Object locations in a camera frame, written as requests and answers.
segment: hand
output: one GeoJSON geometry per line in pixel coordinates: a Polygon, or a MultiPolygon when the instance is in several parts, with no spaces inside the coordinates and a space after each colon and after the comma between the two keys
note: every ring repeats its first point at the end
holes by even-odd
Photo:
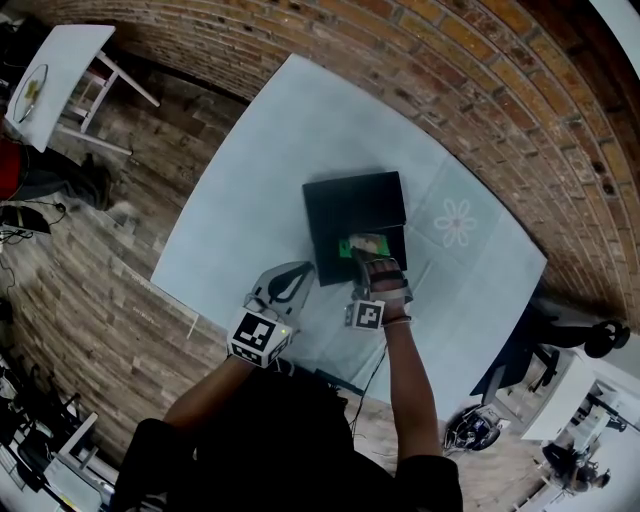
{"type": "MultiPolygon", "coordinates": [[[[398,263],[395,260],[379,260],[372,261],[366,264],[367,270],[370,276],[374,276],[380,272],[389,272],[393,270],[400,270],[398,263]]],[[[385,279],[371,285],[371,291],[373,292],[388,292],[402,288],[402,279],[385,279]]],[[[385,304],[384,313],[382,314],[382,320],[392,320],[405,314],[404,311],[404,299],[390,300],[385,304]]]]}

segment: person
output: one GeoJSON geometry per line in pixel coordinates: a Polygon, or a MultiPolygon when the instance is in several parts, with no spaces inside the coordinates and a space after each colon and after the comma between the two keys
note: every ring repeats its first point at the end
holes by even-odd
{"type": "Polygon", "coordinates": [[[60,192],[106,210],[110,187],[108,171],[94,166],[91,155],[80,166],[53,149],[40,153],[33,146],[0,138],[0,199],[26,201],[60,192]]]}
{"type": "Polygon", "coordinates": [[[551,464],[564,487],[574,493],[582,493],[591,489],[602,489],[611,480],[611,472],[607,470],[598,475],[586,461],[586,454],[576,453],[569,449],[550,443],[542,448],[542,453],[551,464]]]}
{"type": "MultiPolygon", "coordinates": [[[[399,270],[393,260],[367,265],[371,275],[399,270]]],[[[374,291],[401,286],[380,279],[374,291]]],[[[300,368],[290,375],[231,356],[163,421],[138,425],[110,510],[462,511],[458,469],[442,456],[433,393],[406,320],[404,299],[388,301],[395,478],[354,450],[335,388],[300,368]]]]}

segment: black device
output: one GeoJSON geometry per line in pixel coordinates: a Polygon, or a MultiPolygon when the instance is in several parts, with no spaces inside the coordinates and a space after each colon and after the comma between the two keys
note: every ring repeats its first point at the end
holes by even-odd
{"type": "Polygon", "coordinates": [[[340,240],[359,233],[385,235],[391,257],[407,269],[404,211],[397,172],[365,174],[302,186],[320,286],[350,281],[354,260],[341,258],[340,240]]]}
{"type": "Polygon", "coordinates": [[[3,231],[51,234],[49,223],[42,214],[26,206],[1,207],[0,224],[2,224],[3,231]]]}

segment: white table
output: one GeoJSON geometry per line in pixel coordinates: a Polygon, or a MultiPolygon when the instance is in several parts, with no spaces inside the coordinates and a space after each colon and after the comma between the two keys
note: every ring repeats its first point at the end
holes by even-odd
{"type": "MultiPolygon", "coordinates": [[[[302,185],[399,171],[413,332],[448,418],[504,345],[546,260],[509,212],[413,123],[340,77],[291,56],[200,178],[152,282],[225,327],[266,269],[313,260],[302,185]],[[447,216],[466,217],[460,237],[447,216]]],[[[317,281],[284,356],[363,389],[382,333],[342,326],[348,283],[317,281]]],[[[389,400],[385,361],[369,395],[389,400]]]]}
{"type": "Polygon", "coordinates": [[[135,80],[109,59],[102,47],[115,32],[108,25],[58,25],[44,41],[35,57],[27,67],[15,90],[5,118],[32,146],[43,152],[49,144],[54,130],[67,133],[109,149],[130,155],[131,150],[87,135],[85,133],[95,111],[100,106],[106,92],[117,77],[121,77],[155,106],[160,103],[145,91],[135,80]],[[111,70],[109,80],[105,80],[103,90],[94,101],[92,108],[84,114],[81,130],[74,130],[59,122],[78,82],[86,73],[93,59],[98,58],[111,70]],[[16,102],[32,73],[41,65],[47,65],[47,78],[37,99],[35,108],[21,123],[14,118],[16,102]]]}

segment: wire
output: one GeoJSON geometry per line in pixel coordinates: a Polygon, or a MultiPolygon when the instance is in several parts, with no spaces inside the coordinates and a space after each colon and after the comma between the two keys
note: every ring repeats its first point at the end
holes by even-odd
{"type": "Polygon", "coordinates": [[[356,411],[356,415],[353,418],[353,421],[349,424],[349,426],[351,427],[351,438],[352,439],[356,438],[356,426],[358,424],[358,416],[360,416],[360,411],[362,410],[362,404],[364,403],[364,397],[367,395],[367,391],[369,390],[369,386],[371,385],[371,381],[373,381],[373,378],[376,376],[376,373],[378,372],[378,368],[380,368],[380,365],[382,364],[382,361],[384,361],[384,358],[385,358],[386,355],[387,355],[387,345],[385,344],[384,351],[382,352],[382,357],[378,361],[378,364],[376,365],[375,369],[373,370],[373,373],[371,374],[371,377],[369,377],[369,382],[367,382],[367,385],[365,386],[364,391],[362,392],[362,396],[360,397],[360,404],[358,405],[358,410],[356,411]]]}
{"type": "Polygon", "coordinates": [[[4,291],[5,297],[9,297],[9,288],[13,288],[16,285],[16,275],[13,273],[13,269],[11,267],[4,266],[4,263],[2,263],[1,258],[0,258],[0,267],[2,267],[2,270],[11,272],[11,279],[13,280],[13,282],[10,285],[8,285],[6,290],[4,291]]]}
{"type": "Polygon", "coordinates": [[[60,215],[60,218],[59,218],[57,221],[52,222],[51,224],[49,224],[49,227],[51,227],[51,226],[53,226],[54,224],[57,224],[58,222],[60,222],[62,219],[64,219],[65,215],[67,215],[67,210],[66,210],[66,208],[65,208],[65,210],[62,212],[62,215],[60,215]]]}

